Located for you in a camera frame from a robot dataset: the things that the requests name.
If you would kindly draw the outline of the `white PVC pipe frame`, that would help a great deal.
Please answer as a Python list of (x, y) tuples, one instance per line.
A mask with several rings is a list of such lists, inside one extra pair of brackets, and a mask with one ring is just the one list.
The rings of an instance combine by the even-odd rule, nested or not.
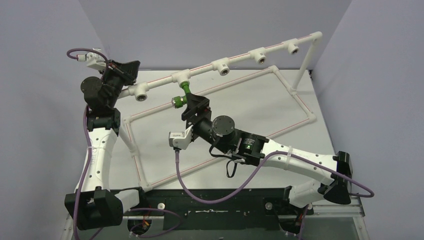
[[(300, 69), (298, 70), (298, 73), (296, 77), (294, 78), (294, 81), (292, 84), (288, 83), (287, 80), (283, 77), (280, 70), (275, 66), (272, 65), (270, 67), (267, 67), (263, 70), (254, 72), (250, 75), (243, 76), (241, 78), (235, 79), (233, 81), (225, 82), (221, 85), (216, 85), (211, 88), (208, 88), (206, 90), (203, 90), (199, 92), (199, 95), (204, 96), (206, 94), (214, 93), (216, 91), (223, 90), (225, 88), (234, 86), (236, 84), (242, 83), (244, 81), (257, 78), (260, 76), (263, 76), (265, 74), (274, 74), (280, 82), (284, 85), (286, 91), (291, 95), (291, 97), (297, 102), (297, 104), (301, 107), (301, 109), (306, 114), (306, 119), (302, 120), (296, 124), (293, 124), (291, 126), (288, 126), (282, 130), (279, 130), (275, 133), (271, 134), (271, 137), (277, 137), (279, 135), (285, 134), (289, 131), (295, 130), (297, 128), (300, 128), (306, 124), (314, 123), (317, 120), (317, 116), (311, 111), (311, 109), (305, 104), (305, 102), (301, 99), (299, 93), (297, 92), (297, 88), (299, 83), (301, 82), (301, 79), (304, 75), (304, 73), (307, 70), (307, 67), (309, 66), (309, 63), (312, 59), (312, 56), (317, 48), (317, 46), (320, 44), (321, 39), (323, 37), (322, 32), (317, 31), (313, 32), (309, 35), (299, 37), (299, 38), (293, 38), (286, 41), (283, 41), (281, 43), (267, 46), (267, 47), (259, 47), (256, 49), (252, 49), (248, 51), (247, 53), (243, 53), (236, 56), (231, 57), (224, 57), (221, 59), (217, 59), (212, 61), (209, 64), (198, 66), (192, 69), (184, 69), (177, 72), (174, 72), (168, 76), (151, 80), (151, 81), (144, 81), (141, 83), (136, 83), (132, 86), (129, 86), (127, 89), (123, 90), (120, 94), (120, 98), (125, 98), (129, 96), (135, 97), (135, 99), (139, 102), (144, 101), (147, 98), (147, 92), (151, 89), (158, 88), (167, 84), (171, 83), (177, 83), (179, 86), (186, 85), (189, 83), (190, 78), (207, 73), (210, 71), (216, 71), (221, 76), (225, 76), (230, 71), (230, 65), (233, 65), (235, 63), (253, 59), (257, 64), (263, 64), (266, 60), (266, 55), (272, 52), (280, 51), (280, 50), (287, 50), (289, 54), (294, 55), (299, 51), (299, 45), (303, 43), (310, 43), (310, 47), (304, 57), (304, 60), (300, 66)], [(157, 113), (162, 110), (166, 110), (170, 108), (172, 105), (171, 103), (165, 103), (163, 105), (159, 105), (157, 107), (148, 109), (146, 111), (136, 113), (134, 115), (125, 117), (123, 119), (124, 128), (123, 128), (123, 136), (122, 140), (128, 147), (129, 152), (131, 153), (131, 157), (134, 160), (135, 169), (137, 172), (137, 178), (138, 178), (138, 185), (146, 190), (152, 190), (153, 188), (158, 188), (160, 186), (166, 185), (176, 179), (176, 176), (172, 175), (169, 178), (164, 178), (158, 182), (155, 183), (149, 183), (146, 179), (145, 172), (143, 169), (142, 161), (140, 158), (140, 151), (138, 146), (136, 145), (134, 134), (132, 132), (131, 123), (137, 119), (140, 119), (142, 117), (148, 116), (150, 114)]]

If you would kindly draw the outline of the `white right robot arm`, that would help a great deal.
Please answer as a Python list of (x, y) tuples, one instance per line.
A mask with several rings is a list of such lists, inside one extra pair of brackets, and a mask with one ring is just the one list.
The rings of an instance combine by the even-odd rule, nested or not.
[(226, 158), (241, 165), (259, 168), (278, 168), (312, 179), (288, 187), (288, 195), (281, 199), (282, 209), (289, 214), (320, 200), (339, 205), (351, 203), (348, 179), (352, 177), (350, 155), (339, 151), (335, 155), (311, 153), (282, 145), (265, 136), (246, 132), (235, 127), (234, 120), (226, 115), (211, 119), (210, 100), (187, 93), (186, 109), (181, 119), (191, 131), (191, 141), (201, 138), (210, 144), (215, 158)]

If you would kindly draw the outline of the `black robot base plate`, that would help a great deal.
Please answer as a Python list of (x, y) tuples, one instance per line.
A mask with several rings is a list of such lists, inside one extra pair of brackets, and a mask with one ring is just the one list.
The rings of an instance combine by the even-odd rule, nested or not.
[(182, 189), (151, 190), (124, 214), (127, 229), (149, 236), (165, 230), (285, 230), (297, 234), (311, 206), (289, 204), (287, 188), (245, 188), (220, 203), (194, 200)]

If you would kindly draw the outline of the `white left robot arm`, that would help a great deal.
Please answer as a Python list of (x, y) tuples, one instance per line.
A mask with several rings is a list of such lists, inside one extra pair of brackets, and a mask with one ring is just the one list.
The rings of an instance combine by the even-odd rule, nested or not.
[(139, 66), (138, 60), (110, 60), (102, 78), (87, 77), (80, 85), (88, 105), (83, 120), (88, 148), (77, 188), (64, 199), (80, 231), (119, 226), (126, 212), (141, 215), (149, 206), (142, 187), (112, 190), (109, 184), (112, 152), (121, 126), (115, 104), (123, 87), (136, 82)]

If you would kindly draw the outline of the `green plastic water faucet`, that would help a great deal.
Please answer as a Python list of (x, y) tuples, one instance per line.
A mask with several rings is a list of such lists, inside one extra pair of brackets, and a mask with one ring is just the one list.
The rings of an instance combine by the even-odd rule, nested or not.
[(188, 81), (182, 82), (179, 86), (184, 91), (184, 95), (175, 96), (171, 99), (171, 105), (175, 109), (183, 107), (187, 103), (187, 94), (191, 93), (190, 83)]

